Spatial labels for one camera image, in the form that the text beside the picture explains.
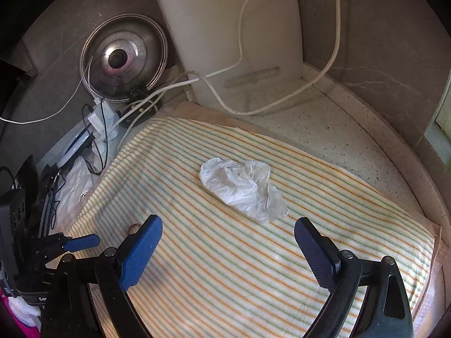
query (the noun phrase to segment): blue rubber pad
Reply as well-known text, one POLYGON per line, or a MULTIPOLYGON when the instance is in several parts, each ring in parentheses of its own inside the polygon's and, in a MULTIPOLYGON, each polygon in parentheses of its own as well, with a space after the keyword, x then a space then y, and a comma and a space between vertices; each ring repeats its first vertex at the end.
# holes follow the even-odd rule
POLYGON ((163 221, 158 216, 151 216, 150 222, 145 222, 133 235, 137 240, 122 263, 122 274, 119 284, 122 291, 127 291, 138 283, 141 274, 149 262, 163 234, 163 221))
POLYGON ((78 252, 79 250, 93 248, 100 244, 100 238, 96 234, 85 235, 69 239, 63 245, 63 249, 67 252, 78 252))
POLYGON ((329 242, 334 248, 336 247, 330 239, 321 236, 308 218, 300 218, 296 221, 295 239, 319 285, 332 293, 335 289, 335 265, 324 245, 329 247, 329 242))

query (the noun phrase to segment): metal screw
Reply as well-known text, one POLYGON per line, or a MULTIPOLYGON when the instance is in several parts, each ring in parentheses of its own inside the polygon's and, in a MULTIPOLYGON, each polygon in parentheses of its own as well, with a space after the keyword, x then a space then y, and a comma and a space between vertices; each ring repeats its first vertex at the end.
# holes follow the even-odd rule
POLYGON ((389 265, 395 264, 395 260, 392 257, 385 257, 385 263, 388 263, 389 265))
POLYGON ((352 252, 350 252, 349 250, 342 250, 341 256, 345 259, 352 259, 354 257, 354 254, 352 254, 352 252))
POLYGON ((61 260, 63 262, 69 262, 74 256, 72 254, 64 254, 63 257, 61 258, 61 260))
POLYGON ((103 254, 107 257, 112 257, 114 254, 116 254, 116 248, 110 246, 103 251, 103 254))

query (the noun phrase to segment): striped cloth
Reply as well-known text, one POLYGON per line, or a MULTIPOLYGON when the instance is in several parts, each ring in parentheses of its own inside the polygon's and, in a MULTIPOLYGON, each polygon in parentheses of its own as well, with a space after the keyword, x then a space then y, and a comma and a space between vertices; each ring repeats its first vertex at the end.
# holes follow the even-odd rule
MULTIPOLYGON (((347 171, 273 138, 177 118, 150 121, 121 150, 69 234, 97 233, 100 246, 79 254, 94 256, 149 214, 162 217, 163 237, 129 296, 154 337, 302 336, 328 297, 293 237, 303 216, 359 258, 393 256, 411 309, 434 247, 407 212, 347 171), (288 216, 260 225, 215 198, 198 176, 213 157, 268 163, 288 216)), ((98 289, 93 296, 115 337, 98 289)), ((363 297, 359 288, 341 337, 363 297)))

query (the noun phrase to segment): pink fabric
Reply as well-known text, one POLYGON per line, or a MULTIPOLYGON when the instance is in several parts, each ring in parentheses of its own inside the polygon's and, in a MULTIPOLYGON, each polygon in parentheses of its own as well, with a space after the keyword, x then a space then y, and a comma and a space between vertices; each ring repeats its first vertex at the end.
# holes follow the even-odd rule
POLYGON ((6 306, 6 309, 8 309, 8 312, 13 317, 14 322, 16 325, 22 330, 22 332, 25 334, 27 338, 39 338, 39 330, 36 327, 29 328, 25 324, 22 324, 19 319, 15 317, 15 315, 12 313, 10 306, 8 305, 8 298, 4 295, 3 291, 1 292, 1 302, 3 305, 6 306))

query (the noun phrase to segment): round metal lid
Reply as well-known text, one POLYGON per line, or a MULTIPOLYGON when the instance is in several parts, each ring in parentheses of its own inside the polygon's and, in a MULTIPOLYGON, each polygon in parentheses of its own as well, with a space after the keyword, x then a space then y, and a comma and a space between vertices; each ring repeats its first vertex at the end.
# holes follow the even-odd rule
POLYGON ((94 95, 123 102, 134 88, 150 90, 163 74, 167 59, 168 42, 156 21, 145 15, 121 14, 104 21, 87 39, 80 76, 94 95), (91 57, 89 88, 86 69, 91 57))

